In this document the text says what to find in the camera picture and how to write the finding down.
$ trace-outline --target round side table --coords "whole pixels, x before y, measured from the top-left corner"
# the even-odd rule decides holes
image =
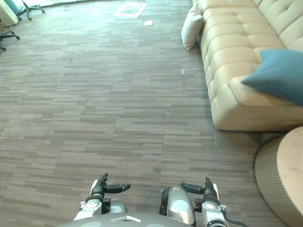
[[[303,127],[260,149],[255,176],[270,208],[289,226],[303,227]]]

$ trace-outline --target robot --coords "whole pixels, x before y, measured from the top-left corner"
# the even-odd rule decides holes
[[[159,214],[148,214],[129,213],[119,198],[106,198],[105,193],[120,193],[131,187],[128,183],[107,185],[107,176],[94,181],[74,220],[58,227],[196,227],[195,212],[202,213],[204,227],[228,227],[227,222],[248,227],[226,217],[226,206],[220,204],[217,186],[208,177],[204,188],[182,182],[162,190]],[[188,192],[203,197],[193,204]]]

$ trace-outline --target throw pillow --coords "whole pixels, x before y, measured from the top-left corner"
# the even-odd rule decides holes
[[[263,51],[261,66],[241,82],[303,106],[303,52]]]
[[[189,51],[195,45],[203,25],[203,17],[197,4],[189,10],[181,31],[184,48]]]

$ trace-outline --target cream sofa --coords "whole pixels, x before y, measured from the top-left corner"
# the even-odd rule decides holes
[[[200,41],[215,127],[289,131],[303,125],[303,107],[241,83],[260,65],[262,50],[303,51],[303,0],[193,3],[204,17]]]

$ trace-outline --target striped carpet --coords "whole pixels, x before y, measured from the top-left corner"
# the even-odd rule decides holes
[[[21,40],[1,43],[0,226],[72,220],[108,172],[132,185],[119,195],[129,211],[157,213],[163,187],[208,176],[229,218],[285,227],[253,178],[272,134],[213,126],[200,48],[180,38],[191,2],[147,0],[137,19],[114,17],[124,2],[32,11],[13,27]]]

